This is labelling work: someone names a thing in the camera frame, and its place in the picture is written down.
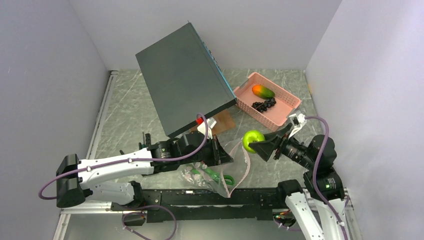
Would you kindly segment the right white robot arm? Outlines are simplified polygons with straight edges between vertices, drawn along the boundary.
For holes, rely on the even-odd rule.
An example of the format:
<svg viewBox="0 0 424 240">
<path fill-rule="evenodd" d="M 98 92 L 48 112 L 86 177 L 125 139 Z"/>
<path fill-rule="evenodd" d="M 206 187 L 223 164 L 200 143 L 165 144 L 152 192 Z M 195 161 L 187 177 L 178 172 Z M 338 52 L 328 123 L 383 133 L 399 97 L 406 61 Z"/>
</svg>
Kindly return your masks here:
<svg viewBox="0 0 424 240">
<path fill-rule="evenodd" d="M 308 146 L 282 133 L 261 134 L 248 138 L 244 148 L 264 161 L 285 156 L 304 167 L 305 188 L 297 180 L 278 183 L 275 200 L 293 214 L 307 240 L 348 240 L 345 190 L 333 168 L 337 156 L 334 141 L 328 134 L 316 135 Z"/>
</svg>

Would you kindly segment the clear zip top bag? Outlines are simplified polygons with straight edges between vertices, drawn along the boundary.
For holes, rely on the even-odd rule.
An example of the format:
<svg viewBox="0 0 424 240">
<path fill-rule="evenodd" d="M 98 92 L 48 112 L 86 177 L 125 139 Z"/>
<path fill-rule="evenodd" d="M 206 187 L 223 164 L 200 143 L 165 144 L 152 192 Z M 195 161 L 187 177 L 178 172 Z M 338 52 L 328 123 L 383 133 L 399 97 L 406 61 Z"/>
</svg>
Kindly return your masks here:
<svg viewBox="0 0 424 240">
<path fill-rule="evenodd" d="M 233 157 L 233 163 L 227 163 L 219 166 L 207 166 L 203 162 L 186 164 L 179 171 L 179 178 L 189 187 L 210 190 L 224 198 L 230 198 L 237 188 L 241 187 L 242 182 L 247 178 L 251 170 L 251 159 L 249 153 L 244 149 L 242 139 L 230 141 L 224 146 L 224 150 Z M 192 167 L 200 172 L 200 167 L 209 167 L 220 174 L 219 182 L 213 181 L 204 173 L 194 175 L 191 173 Z M 230 175 L 234 178 L 234 185 L 227 185 L 223 175 Z"/>
</svg>

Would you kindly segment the green apple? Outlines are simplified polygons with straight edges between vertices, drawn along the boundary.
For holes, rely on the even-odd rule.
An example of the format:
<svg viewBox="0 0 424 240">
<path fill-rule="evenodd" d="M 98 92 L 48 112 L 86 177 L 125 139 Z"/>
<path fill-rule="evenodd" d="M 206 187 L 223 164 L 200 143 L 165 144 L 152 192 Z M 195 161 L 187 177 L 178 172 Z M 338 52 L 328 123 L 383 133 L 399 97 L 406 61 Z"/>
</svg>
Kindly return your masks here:
<svg viewBox="0 0 424 240">
<path fill-rule="evenodd" d="M 265 136 L 258 130 L 249 130 L 247 131 L 242 138 L 243 148 L 252 154 L 255 154 L 255 150 L 252 149 L 249 144 L 254 142 L 263 142 L 265 141 Z"/>
</svg>

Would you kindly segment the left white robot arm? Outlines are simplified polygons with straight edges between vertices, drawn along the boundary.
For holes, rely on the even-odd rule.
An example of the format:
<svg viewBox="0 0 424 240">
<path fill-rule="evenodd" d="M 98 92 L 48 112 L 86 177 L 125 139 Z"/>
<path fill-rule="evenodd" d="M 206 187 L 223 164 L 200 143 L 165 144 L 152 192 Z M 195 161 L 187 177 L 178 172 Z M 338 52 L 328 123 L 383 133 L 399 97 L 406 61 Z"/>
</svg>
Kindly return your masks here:
<svg viewBox="0 0 424 240">
<path fill-rule="evenodd" d="M 137 210 L 144 203 L 140 183 L 115 183 L 114 179 L 176 171 L 187 164 L 215 167 L 233 161 L 216 135 L 205 139 L 199 131 L 114 157 L 79 159 L 69 154 L 56 170 L 56 206 L 70 208 L 86 200 L 111 201 Z"/>
</svg>

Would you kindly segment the long green chili pepper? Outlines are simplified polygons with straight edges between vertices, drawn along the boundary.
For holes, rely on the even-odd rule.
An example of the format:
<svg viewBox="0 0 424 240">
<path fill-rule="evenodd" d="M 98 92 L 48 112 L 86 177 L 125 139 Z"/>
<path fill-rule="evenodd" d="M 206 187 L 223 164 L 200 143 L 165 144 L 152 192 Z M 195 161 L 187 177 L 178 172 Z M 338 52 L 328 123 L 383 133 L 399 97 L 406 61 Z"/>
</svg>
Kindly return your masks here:
<svg viewBox="0 0 424 240">
<path fill-rule="evenodd" d="M 212 179 L 216 183 L 218 183 L 221 179 L 221 175 L 218 172 L 211 169 L 210 167 L 202 166 L 200 167 L 200 170 L 201 171 L 199 171 L 197 168 L 192 166 L 190 171 L 192 174 L 199 175 L 199 176 L 202 176 L 202 173 L 204 173 L 206 176 L 208 176 L 210 179 Z M 223 179 L 227 185 L 233 186 L 235 184 L 235 179 L 231 175 L 224 174 Z"/>
</svg>

